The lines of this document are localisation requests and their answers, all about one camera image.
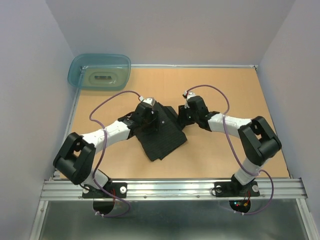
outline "white wall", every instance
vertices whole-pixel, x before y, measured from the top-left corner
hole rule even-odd
[[[302,177],[320,230],[320,1],[296,0],[258,77],[289,171]]]
[[[295,0],[46,0],[73,54],[258,64]]]
[[[0,239],[29,239],[74,90],[73,54],[44,0],[0,3]]]

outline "table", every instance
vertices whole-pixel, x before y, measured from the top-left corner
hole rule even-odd
[[[210,84],[222,90],[230,101],[228,115],[238,118],[263,116],[273,127],[272,119],[253,68],[133,68],[124,90],[133,90],[145,98],[154,97],[164,106],[183,105],[182,94],[195,85]],[[194,90],[203,97],[209,111],[224,112],[227,104],[217,91],[201,87]],[[89,120],[90,112],[115,92],[82,90],[74,113],[71,132],[85,134],[99,128]],[[133,111],[136,95],[122,94],[102,106],[93,118],[105,126]],[[188,141],[163,160],[151,162],[136,137],[107,148],[100,170],[117,179],[230,178],[239,166],[223,133],[208,132],[196,124],[184,130]],[[240,157],[245,158],[241,141],[231,137]],[[100,157],[95,156],[94,166]],[[264,167],[272,177],[289,177],[282,152]]]

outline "purple hose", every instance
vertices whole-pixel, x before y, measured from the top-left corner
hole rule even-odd
[[[226,139],[227,139],[227,141],[228,141],[228,143],[229,143],[229,146],[230,146],[230,148],[231,148],[231,151],[232,151],[232,153],[233,153],[233,156],[234,156],[236,162],[239,164],[240,168],[241,168],[245,173],[247,173],[247,174],[249,174],[249,175],[251,175],[251,176],[254,176],[254,177],[258,176],[260,172],[264,172],[264,173],[269,177],[269,179],[270,179],[270,182],[271,182],[271,196],[270,196],[269,201],[266,203],[266,205],[265,205],[264,207],[262,207],[261,209],[259,209],[259,210],[257,210],[257,211],[248,212],[248,213],[242,213],[242,212],[236,211],[236,213],[244,214],[244,215],[254,215],[254,214],[258,214],[258,213],[262,212],[264,209],[266,209],[266,208],[270,205],[270,203],[271,203],[271,201],[272,201],[272,198],[274,197],[274,192],[275,192],[274,181],[272,180],[270,174],[269,174],[267,171],[261,169],[261,170],[259,171],[259,173],[258,173],[257,175],[255,175],[255,174],[253,174],[252,172],[247,171],[247,170],[245,169],[245,167],[241,164],[241,162],[240,162],[240,160],[239,160],[239,158],[238,158],[238,156],[237,156],[236,150],[235,150],[235,148],[234,148],[234,146],[233,146],[233,144],[232,144],[232,142],[231,142],[231,139],[230,139],[230,136],[229,136],[229,133],[228,133],[228,129],[227,129],[226,114],[227,114],[227,113],[229,112],[229,110],[230,110],[230,103],[229,103],[229,100],[228,100],[227,96],[226,96],[220,89],[216,88],[215,86],[207,85],[207,84],[202,84],[202,85],[193,86],[193,87],[189,88],[186,92],[187,92],[187,94],[188,94],[191,90],[196,89],[196,88],[200,88],[200,87],[209,87],[209,88],[212,88],[212,89],[217,90],[219,93],[221,93],[221,95],[224,97],[224,99],[225,99],[225,101],[226,101],[227,109],[226,109],[226,111],[223,113],[223,117],[222,117],[223,129],[224,129],[224,132],[225,132]]]
[[[98,120],[96,120],[96,119],[93,119],[93,118],[92,118],[92,115],[93,115],[102,105],[104,105],[105,103],[109,102],[111,99],[113,99],[113,98],[115,98],[115,97],[117,97],[117,96],[119,96],[119,95],[121,95],[121,94],[124,94],[124,93],[133,93],[133,94],[136,94],[138,97],[140,97],[140,94],[138,94],[138,93],[135,92],[135,91],[127,90],[127,91],[118,92],[117,94],[109,97],[107,100],[105,100],[105,101],[103,101],[101,104],[99,104],[99,105],[90,113],[90,115],[89,115],[90,121],[93,121],[93,122],[99,124],[99,125],[101,126],[101,128],[103,129],[103,133],[104,133],[104,142],[103,142],[102,153],[101,153],[100,159],[99,159],[99,161],[98,161],[98,163],[97,163],[97,165],[96,165],[96,167],[95,167],[95,169],[93,170],[93,173],[92,173],[93,181],[94,181],[94,183],[101,189],[102,192],[104,192],[105,194],[109,195],[110,197],[112,197],[112,198],[114,198],[114,199],[117,199],[117,200],[119,200],[119,201],[127,204],[127,206],[128,206],[128,209],[127,209],[125,212],[120,213],[120,214],[116,214],[116,215],[112,215],[112,216],[102,215],[102,214],[100,214],[99,212],[98,212],[98,213],[96,212],[96,214],[98,214],[99,216],[102,216],[102,217],[104,217],[104,218],[115,218],[115,217],[120,217],[120,216],[123,216],[123,215],[127,214],[127,213],[131,210],[131,204],[130,204],[130,202],[128,202],[128,201],[126,201],[126,200],[124,200],[124,199],[122,199],[122,198],[120,198],[120,197],[117,197],[117,196],[115,196],[115,195],[113,195],[113,194],[111,194],[111,193],[109,193],[109,192],[107,192],[107,191],[96,181],[96,178],[95,178],[95,177],[96,177],[96,172],[97,172],[97,170],[98,170],[98,168],[99,168],[99,166],[100,166],[100,164],[101,164],[101,162],[102,162],[102,160],[103,160],[103,158],[104,158],[105,152],[106,152],[106,148],[107,148],[107,137],[108,137],[108,135],[107,135],[107,132],[106,132],[106,130],[105,130],[105,126],[103,125],[103,123],[100,122],[100,121],[98,121]]]

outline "purple cable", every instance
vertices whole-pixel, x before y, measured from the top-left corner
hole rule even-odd
[[[100,166],[100,164],[101,164],[101,162],[102,162],[102,160],[103,160],[103,158],[104,158],[105,152],[106,152],[106,148],[107,148],[107,137],[108,137],[108,135],[107,135],[107,132],[106,132],[106,130],[105,130],[106,127],[103,125],[103,123],[100,122],[100,121],[98,121],[98,120],[96,120],[96,119],[93,119],[93,118],[92,118],[92,115],[93,115],[102,105],[104,105],[105,103],[109,102],[111,99],[113,99],[113,98],[115,98],[115,97],[117,97],[117,96],[119,96],[119,95],[121,95],[121,94],[124,94],[124,93],[133,93],[133,94],[136,94],[138,97],[140,97],[140,94],[139,94],[139,93],[137,93],[137,92],[135,92],[135,91],[131,91],[131,90],[126,90],[126,91],[118,92],[117,94],[109,97],[107,100],[105,100],[105,101],[103,101],[101,104],[99,104],[99,105],[90,113],[90,115],[89,115],[90,121],[93,121],[93,122],[99,124],[99,125],[101,126],[101,128],[103,129],[103,133],[104,133],[104,142],[103,142],[102,153],[101,153],[100,159],[99,159],[99,161],[98,161],[98,163],[97,163],[97,165],[96,165],[96,167],[95,167],[95,169],[93,170],[93,173],[92,173],[93,181],[94,181],[94,183],[101,189],[102,192],[104,192],[105,194],[109,195],[110,197],[112,197],[112,198],[114,198],[114,199],[117,199],[117,200],[119,200],[119,201],[127,204],[127,206],[128,206],[128,209],[127,209],[125,212],[120,213],[120,214],[116,214],[116,215],[112,215],[112,216],[102,215],[102,214],[100,214],[99,212],[95,212],[96,214],[98,214],[99,216],[102,216],[102,217],[104,217],[104,218],[115,218],[115,217],[120,217],[120,216],[122,216],[122,215],[127,214],[127,213],[131,210],[131,204],[130,204],[130,202],[128,202],[128,201],[126,201],[126,200],[124,200],[124,199],[122,199],[122,198],[120,198],[120,197],[117,197],[117,196],[115,196],[115,195],[107,192],[106,190],[104,190],[104,188],[103,188],[103,187],[97,182],[97,180],[96,180],[96,172],[97,172],[97,170],[98,170],[98,168],[99,168],[99,166]]]
[[[252,172],[247,171],[247,170],[245,169],[245,167],[241,164],[241,162],[240,162],[240,160],[239,160],[239,158],[238,158],[238,156],[237,156],[236,150],[235,150],[235,148],[234,148],[234,146],[233,146],[233,144],[232,144],[232,142],[231,142],[231,139],[230,139],[230,136],[229,136],[229,133],[228,133],[228,129],[227,129],[226,114],[227,114],[227,113],[229,112],[229,110],[230,110],[230,103],[229,103],[229,100],[228,100],[227,96],[226,96],[220,89],[218,89],[217,87],[212,86],[212,85],[208,85],[208,84],[197,85],[197,86],[193,86],[193,87],[189,88],[189,89],[186,91],[186,92],[187,92],[187,95],[188,95],[188,93],[189,93],[191,90],[196,89],[196,88],[200,88],[200,87],[209,87],[209,88],[212,88],[212,89],[217,90],[219,93],[221,93],[221,95],[224,97],[224,99],[225,99],[225,101],[226,101],[227,109],[226,109],[226,111],[223,113],[223,117],[222,117],[223,129],[224,129],[224,132],[225,132],[226,139],[227,139],[227,141],[228,141],[228,143],[229,143],[229,146],[230,146],[230,148],[231,148],[231,151],[232,151],[232,153],[233,153],[233,156],[234,156],[236,162],[239,164],[240,168],[241,168],[245,173],[247,173],[247,174],[249,174],[249,175],[251,175],[251,176],[254,176],[254,177],[258,176],[260,172],[264,172],[264,173],[269,177],[269,179],[270,179],[270,182],[271,182],[271,196],[270,196],[269,201],[266,203],[266,205],[265,205],[264,207],[262,207],[261,209],[259,209],[259,210],[257,210],[257,211],[253,211],[253,212],[249,212],[249,213],[242,213],[242,212],[236,211],[236,213],[244,214],[244,215],[254,215],[254,214],[258,214],[258,213],[260,213],[261,211],[263,211],[264,209],[266,209],[266,208],[270,205],[270,203],[271,203],[271,201],[272,201],[272,198],[274,197],[274,192],[275,192],[274,181],[272,180],[270,174],[269,174],[267,171],[261,169],[261,170],[259,171],[259,173],[258,173],[257,175],[255,175],[255,174],[253,174]]]

